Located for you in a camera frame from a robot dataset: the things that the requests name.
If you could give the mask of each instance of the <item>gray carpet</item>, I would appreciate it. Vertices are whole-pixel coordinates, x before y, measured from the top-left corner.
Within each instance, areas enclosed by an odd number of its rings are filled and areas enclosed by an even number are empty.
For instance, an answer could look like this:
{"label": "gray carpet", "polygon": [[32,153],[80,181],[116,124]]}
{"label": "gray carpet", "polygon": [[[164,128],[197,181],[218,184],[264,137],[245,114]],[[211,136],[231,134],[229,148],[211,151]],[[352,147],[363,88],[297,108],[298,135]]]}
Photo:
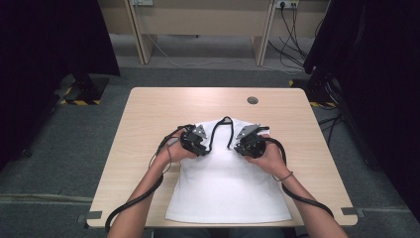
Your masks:
{"label": "gray carpet", "polygon": [[[78,221],[89,210],[133,87],[288,87],[292,78],[269,70],[122,68],[121,73],[110,79],[100,105],[58,105],[32,144],[33,155],[9,163],[0,173],[0,195],[26,195],[0,196],[1,238],[105,236],[103,229],[85,229]],[[70,81],[66,78],[63,85]],[[318,120],[339,113],[313,110]],[[363,216],[357,225],[346,227],[351,237],[420,237],[419,223],[386,175],[366,166],[346,123],[334,128],[331,153],[352,203]],[[31,194],[39,197],[28,197]],[[46,198],[48,194],[57,196]]]}

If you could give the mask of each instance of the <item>hand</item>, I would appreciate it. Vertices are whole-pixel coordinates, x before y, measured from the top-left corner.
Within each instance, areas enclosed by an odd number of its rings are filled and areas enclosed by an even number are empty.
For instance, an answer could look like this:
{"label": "hand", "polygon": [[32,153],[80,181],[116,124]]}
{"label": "hand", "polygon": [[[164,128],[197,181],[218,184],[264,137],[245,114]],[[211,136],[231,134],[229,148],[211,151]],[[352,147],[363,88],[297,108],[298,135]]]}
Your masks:
{"label": "hand", "polygon": [[168,142],[170,143],[171,140],[175,140],[175,138],[177,138],[178,141],[171,145],[168,145],[166,143],[166,145],[161,149],[160,153],[157,155],[156,161],[165,160],[165,163],[169,164],[180,162],[182,159],[194,159],[197,157],[194,153],[189,152],[182,147],[181,143],[179,142],[179,138],[182,132],[183,129],[180,129],[175,134],[173,134],[173,138],[169,139]]}
{"label": "hand", "polygon": [[[265,138],[269,138],[269,135],[262,135]],[[264,154],[254,159],[252,157],[245,157],[247,161],[262,168],[265,172],[278,177],[279,179],[285,178],[290,174],[290,170],[287,168],[283,161],[282,154],[278,149],[278,146],[273,142],[265,142]]]}

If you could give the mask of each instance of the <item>electrical box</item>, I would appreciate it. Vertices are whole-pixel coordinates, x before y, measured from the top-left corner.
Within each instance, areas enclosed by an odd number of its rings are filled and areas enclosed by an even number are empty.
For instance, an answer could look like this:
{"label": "electrical box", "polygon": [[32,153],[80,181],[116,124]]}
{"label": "electrical box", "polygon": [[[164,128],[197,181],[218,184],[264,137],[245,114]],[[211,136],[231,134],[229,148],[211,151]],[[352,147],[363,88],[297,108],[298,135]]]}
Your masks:
{"label": "electrical box", "polygon": [[154,0],[131,0],[134,6],[153,6]]}
{"label": "electrical box", "polygon": [[281,8],[281,3],[284,3],[284,9],[297,9],[299,0],[278,0],[275,8]]}

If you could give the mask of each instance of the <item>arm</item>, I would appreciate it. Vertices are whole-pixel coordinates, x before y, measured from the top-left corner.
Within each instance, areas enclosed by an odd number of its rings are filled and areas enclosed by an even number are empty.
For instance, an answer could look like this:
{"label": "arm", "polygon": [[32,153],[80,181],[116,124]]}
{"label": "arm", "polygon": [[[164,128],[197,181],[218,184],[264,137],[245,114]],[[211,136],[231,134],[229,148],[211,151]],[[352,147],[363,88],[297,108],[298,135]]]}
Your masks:
{"label": "arm", "polygon": [[[262,157],[258,159],[246,157],[246,159],[249,163],[261,167],[277,178],[282,179],[290,175],[290,170],[284,164],[281,153],[274,143],[266,143],[265,153]],[[315,200],[295,176],[286,178],[282,183],[294,194]],[[297,200],[293,201],[310,237],[348,237],[343,228],[325,210]]]}
{"label": "arm", "polygon": [[[174,137],[179,137],[181,131],[174,134]],[[176,163],[184,158],[195,158],[196,156],[182,148],[179,141],[171,145],[165,146],[157,155],[145,176],[133,191],[129,200],[144,194],[148,191],[160,178],[164,168],[169,163]],[[108,237],[142,237],[145,229],[146,220],[151,207],[153,195],[150,195],[145,200],[133,205],[132,207],[122,211],[112,224]]]}

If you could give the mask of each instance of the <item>yellow black tape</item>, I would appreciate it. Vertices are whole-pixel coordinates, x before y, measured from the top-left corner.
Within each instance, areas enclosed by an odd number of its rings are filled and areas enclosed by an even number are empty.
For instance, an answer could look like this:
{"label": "yellow black tape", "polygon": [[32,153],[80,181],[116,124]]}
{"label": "yellow black tape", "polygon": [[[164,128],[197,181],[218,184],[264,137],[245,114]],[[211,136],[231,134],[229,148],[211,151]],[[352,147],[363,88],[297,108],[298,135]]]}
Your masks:
{"label": "yellow black tape", "polygon": [[69,105],[77,105],[77,106],[87,106],[87,105],[99,105],[101,100],[99,99],[83,99],[83,98],[75,98],[75,99],[67,99],[66,97],[70,94],[73,87],[69,87],[67,92],[64,95],[64,99],[60,104],[69,104]]}

